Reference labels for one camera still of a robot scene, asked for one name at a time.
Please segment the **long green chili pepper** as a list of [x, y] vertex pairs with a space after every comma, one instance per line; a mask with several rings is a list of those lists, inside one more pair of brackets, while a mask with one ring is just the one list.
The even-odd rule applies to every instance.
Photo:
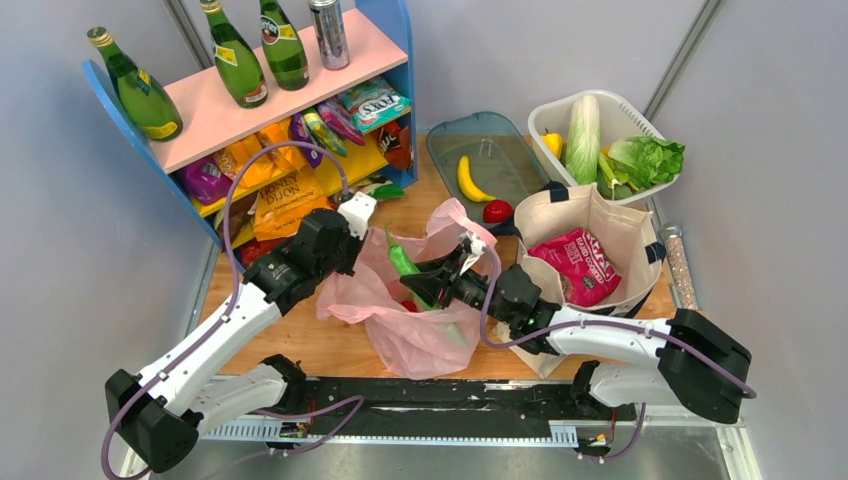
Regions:
[[[385, 236], [388, 242], [388, 258], [394, 266], [398, 275], [403, 277], [406, 275], [418, 274], [420, 270], [414, 265], [413, 261], [409, 257], [404, 247], [396, 241], [395, 237], [391, 234], [388, 227], [385, 228]], [[410, 306], [414, 304], [414, 312], [433, 310], [432, 306], [427, 304], [424, 300], [421, 299], [419, 295], [415, 293], [412, 294], [411, 300], [403, 301], [402, 304], [404, 306]], [[441, 329], [445, 332], [446, 336], [457, 346], [468, 346], [464, 335], [458, 329], [455, 323], [443, 323], [441, 325]]]

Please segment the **pink plastic grocery bag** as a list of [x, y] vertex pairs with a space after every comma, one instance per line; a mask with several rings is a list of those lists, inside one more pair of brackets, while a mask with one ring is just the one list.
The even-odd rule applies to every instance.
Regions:
[[[472, 232], [487, 246], [496, 239], [473, 222], [457, 199], [449, 199], [431, 214], [423, 238], [395, 237], [413, 263], [442, 257]], [[480, 341], [480, 312], [459, 301], [444, 309], [409, 312], [402, 305], [412, 294], [388, 258], [385, 227], [371, 227], [352, 276], [334, 274], [322, 284], [316, 303], [320, 319], [334, 317], [349, 324], [364, 323], [372, 347], [385, 367], [409, 379], [428, 379], [461, 371]], [[454, 344], [441, 329], [453, 322], [467, 347]]]

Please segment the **red pomegranate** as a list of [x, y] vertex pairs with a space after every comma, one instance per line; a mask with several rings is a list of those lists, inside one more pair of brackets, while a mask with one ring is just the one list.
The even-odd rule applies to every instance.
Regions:
[[499, 224], [509, 220], [513, 215], [512, 205], [502, 199], [489, 201], [483, 208], [482, 220], [487, 224]]

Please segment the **yellow banana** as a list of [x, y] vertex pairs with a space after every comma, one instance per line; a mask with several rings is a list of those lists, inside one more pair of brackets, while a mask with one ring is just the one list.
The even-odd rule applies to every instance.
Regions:
[[473, 181], [470, 159], [467, 155], [463, 155], [458, 162], [457, 182], [462, 194], [472, 202], [487, 203], [495, 200], [494, 196], [484, 192]]

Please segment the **cream canvas tote bag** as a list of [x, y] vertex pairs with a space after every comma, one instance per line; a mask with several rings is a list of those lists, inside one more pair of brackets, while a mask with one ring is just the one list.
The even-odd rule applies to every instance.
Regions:
[[650, 213], [614, 205], [593, 185], [551, 181], [496, 231], [517, 237], [515, 262], [543, 300], [600, 315], [635, 317], [665, 258]]

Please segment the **green lettuce leaf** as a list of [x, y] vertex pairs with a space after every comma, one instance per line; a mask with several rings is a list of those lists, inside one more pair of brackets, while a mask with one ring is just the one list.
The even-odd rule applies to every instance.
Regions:
[[653, 136], [631, 136], [614, 142], [608, 157], [639, 189], [670, 183], [683, 170], [685, 146]]

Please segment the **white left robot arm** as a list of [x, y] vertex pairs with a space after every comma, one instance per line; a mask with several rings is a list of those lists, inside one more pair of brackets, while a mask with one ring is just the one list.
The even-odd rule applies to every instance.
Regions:
[[207, 383], [327, 277], [354, 273], [375, 209], [356, 196], [335, 210], [313, 210], [294, 236], [238, 273], [233, 293], [178, 345], [135, 375], [113, 373], [105, 383], [110, 425], [101, 447], [104, 474], [117, 476], [109, 463], [114, 435], [148, 470], [162, 473], [180, 463], [200, 436], [243, 414], [273, 405], [283, 413], [298, 411], [306, 400], [304, 375], [281, 355], [216, 386]]

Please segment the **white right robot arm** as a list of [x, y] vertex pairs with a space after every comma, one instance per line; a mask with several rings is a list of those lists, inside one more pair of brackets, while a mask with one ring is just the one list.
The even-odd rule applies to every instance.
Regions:
[[696, 310], [628, 319], [549, 302], [521, 266], [503, 269], [492, 249], [476, 250], [468, 240], [416, 268], [401, 283], [434, 308], [460, 302], [478, 311], [487, 346], [590, 357], [570, 392], [584, 417], [626, 404], [679, 404], [733, 424], [742, 402], [757, 396], [747, 382], [751, 353]]

